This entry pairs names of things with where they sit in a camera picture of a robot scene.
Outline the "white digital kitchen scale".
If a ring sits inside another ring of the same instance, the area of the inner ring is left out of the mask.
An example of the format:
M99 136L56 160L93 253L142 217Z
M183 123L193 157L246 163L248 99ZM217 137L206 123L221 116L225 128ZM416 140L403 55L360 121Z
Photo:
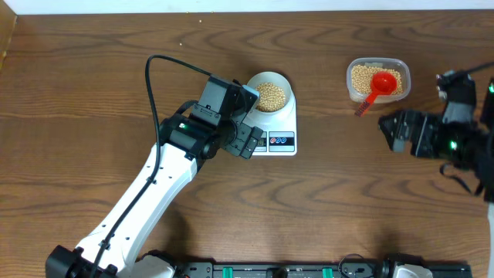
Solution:
M254 110L246 116L246 124L263 130L253 156L294 156L297 153L296 98L294 99L288 111L265 114Z

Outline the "red plastic measuring scoop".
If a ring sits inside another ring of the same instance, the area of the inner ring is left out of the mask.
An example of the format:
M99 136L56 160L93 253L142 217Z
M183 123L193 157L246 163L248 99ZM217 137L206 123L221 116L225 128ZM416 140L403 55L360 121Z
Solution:
M398 82L391 73L375 73L370 82L371 94L366 97L364 102L355 111L354 115L357 117L365 115L379 96L391 95L397 89L397 86Z

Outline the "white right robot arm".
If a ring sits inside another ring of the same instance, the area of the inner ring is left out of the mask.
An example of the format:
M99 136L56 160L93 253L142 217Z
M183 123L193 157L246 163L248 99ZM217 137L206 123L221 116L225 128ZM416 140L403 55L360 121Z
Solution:
M445 109L440 114L417 110L398 110L379 118L378 127L389 148L402 152L411 142L411 155L416 158L439 159L445 163L443 173L452 166L462 171L473 171L479 185L473 191L458 176L458 182L469 194L482 195L488 203L489 231L493 231L493 92L486 94L480 123L473 116L477 99L475 81L467 73L448 73L437 76L438 92L445 97Z

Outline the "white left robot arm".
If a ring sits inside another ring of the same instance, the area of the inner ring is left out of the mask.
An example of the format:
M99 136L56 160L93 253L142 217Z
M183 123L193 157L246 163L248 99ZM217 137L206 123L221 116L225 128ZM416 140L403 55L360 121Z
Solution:
M212 120L174 114L138 176L105 219L74 250L57 246L46 260L47 277L172 277L162 256L137 256L178 193L218 149L248 159L263 131L247 117Z

